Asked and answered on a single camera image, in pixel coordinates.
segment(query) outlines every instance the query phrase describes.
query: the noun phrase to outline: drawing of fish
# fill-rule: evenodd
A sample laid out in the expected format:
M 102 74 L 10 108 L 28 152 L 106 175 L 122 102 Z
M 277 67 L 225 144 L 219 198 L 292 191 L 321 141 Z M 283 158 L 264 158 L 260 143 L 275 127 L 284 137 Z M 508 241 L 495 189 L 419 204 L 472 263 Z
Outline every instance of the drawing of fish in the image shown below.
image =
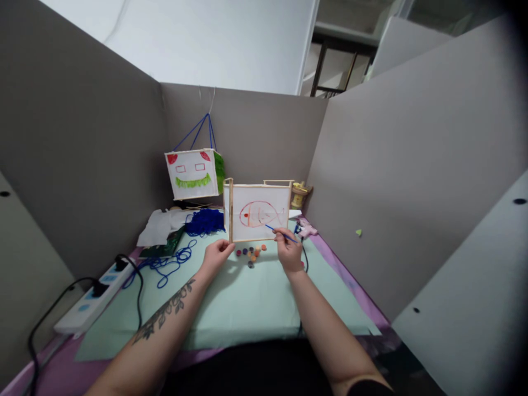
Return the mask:
M 280 213 L 266 201 L 253 201 L 247 204 L 240 211 L 240 222 L 246 227 L 263 227 L 277 219 L 282 225 L 281 217 L 284 215 L 284 208 Z

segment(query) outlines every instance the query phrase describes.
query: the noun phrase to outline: forearm tattoo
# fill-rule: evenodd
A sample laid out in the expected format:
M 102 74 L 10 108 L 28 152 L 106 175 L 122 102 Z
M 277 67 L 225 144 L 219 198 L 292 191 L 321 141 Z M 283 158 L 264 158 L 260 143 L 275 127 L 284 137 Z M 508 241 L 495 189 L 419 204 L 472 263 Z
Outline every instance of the forearm tattoo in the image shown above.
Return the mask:
M 155 325 L 158 324 L 158 330 L 161 330 L 161 327 L 165 323 L 167 315 L 177 314 L 181 309 L 183 309 L 183 299 L 187 296 L 187 293 L 190 293 L 193 288 L 191 284 L 194 283 L 194 279 L 190 279 L 187 283 L 183 285 L 171 298 L 167 300 L 159 309 L 154 312 L 154 315 L 150 317 L 149 320 L 145 322 L 143 326 L 137 331 L 134 336 L 133 345 L 138 342 L 140 339 L 149 339 L 149 337 L 155 332 Z

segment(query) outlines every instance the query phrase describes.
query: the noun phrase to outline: green book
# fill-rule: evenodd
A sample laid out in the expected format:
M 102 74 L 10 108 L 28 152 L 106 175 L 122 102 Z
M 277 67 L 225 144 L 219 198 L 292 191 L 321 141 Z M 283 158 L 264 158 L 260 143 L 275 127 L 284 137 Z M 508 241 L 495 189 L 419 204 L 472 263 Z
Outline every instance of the green book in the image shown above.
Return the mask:
M 180 242 L 184 232 L 185 226 L 181 227 L 178 231 L 170 233 L 167 237 L 166 245 L 157 245 L 144 248 L 139 255 L 139 259 L 165 259 L 167 257 L 174 256 L 174 253 L 176 253 L 176 249 L 178 248 L 178 243 Z

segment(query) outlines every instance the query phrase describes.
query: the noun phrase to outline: power strip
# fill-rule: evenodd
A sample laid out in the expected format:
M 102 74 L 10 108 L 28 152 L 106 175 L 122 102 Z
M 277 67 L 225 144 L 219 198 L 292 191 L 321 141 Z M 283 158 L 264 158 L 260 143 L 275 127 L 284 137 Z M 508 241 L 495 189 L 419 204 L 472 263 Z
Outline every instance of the power strip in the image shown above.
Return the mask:
M 122 271 L 117 271 L 116 263 L 114 263 L 99 279 L 101 283 L 108 285 L 108 289 L 100 297 L 94 297 L 94 288 L 90 288 L 53 326 L 53 329 L 60 334 L 86 333 L 133 272 L 134 267 L 130 264 L 127 264 Z

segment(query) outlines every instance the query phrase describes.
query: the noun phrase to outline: green fringe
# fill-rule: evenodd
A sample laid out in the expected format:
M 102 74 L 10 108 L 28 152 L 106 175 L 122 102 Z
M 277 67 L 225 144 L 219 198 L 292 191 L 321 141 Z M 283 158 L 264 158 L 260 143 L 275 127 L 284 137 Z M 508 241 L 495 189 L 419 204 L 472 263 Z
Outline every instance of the green fringe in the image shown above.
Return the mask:
M 224 180 L 226 178 L 226 170 L 224 169 L 224 159 L 216 151 L 214 151 L 214 168 L 216 170 L 218 193 L 221 194 L 224 192 Z
M 200 180 L 189 180 L 184 181 L 176 178 L 176 185 L 180 188 L 194 188 L 194 187 L 201 187 L 204 185 L 207 185 L 211 182 L 211 176 L 209 176 L 209 173 L 205 175 L 203 179 Z

